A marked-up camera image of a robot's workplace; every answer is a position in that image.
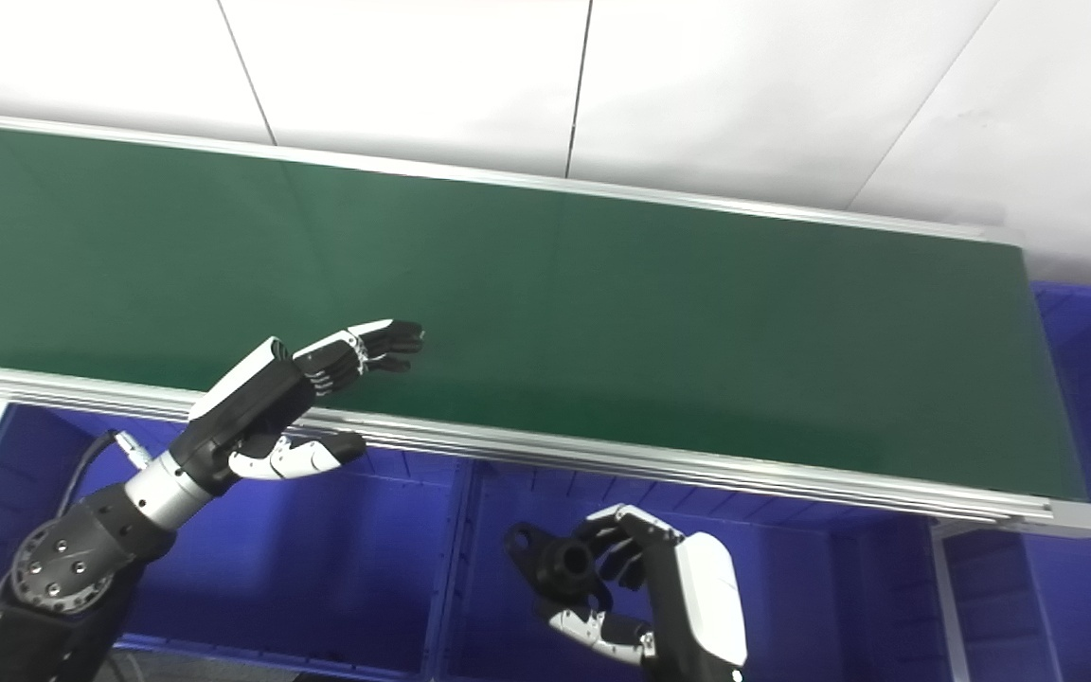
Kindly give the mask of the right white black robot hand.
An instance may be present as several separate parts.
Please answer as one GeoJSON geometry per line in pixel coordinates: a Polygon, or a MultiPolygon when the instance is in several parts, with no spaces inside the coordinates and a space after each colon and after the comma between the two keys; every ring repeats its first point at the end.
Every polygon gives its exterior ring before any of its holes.
{"type": "Polygon", "coordinates": [[[630,504],[558,536],[515,524],[504,539],[533,613],[595,655],[648,681],[742,681],[746,629],[733,558],[630,504]]]}

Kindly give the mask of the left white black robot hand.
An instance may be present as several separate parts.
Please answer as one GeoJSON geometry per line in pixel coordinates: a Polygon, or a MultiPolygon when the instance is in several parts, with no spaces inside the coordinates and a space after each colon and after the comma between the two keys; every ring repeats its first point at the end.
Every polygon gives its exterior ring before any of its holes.
{"type": "Polygon", "coordinates": [[[188,414],[170,457],[191,482],[221,496],[240,479],[231,455],[260,458],[320,398],[341,392],[371,371],[407,371],[406,355],[420,352],[424,328],[383,319],[339,330],[291,352],[269,337],[247,354],[188,414]]]}

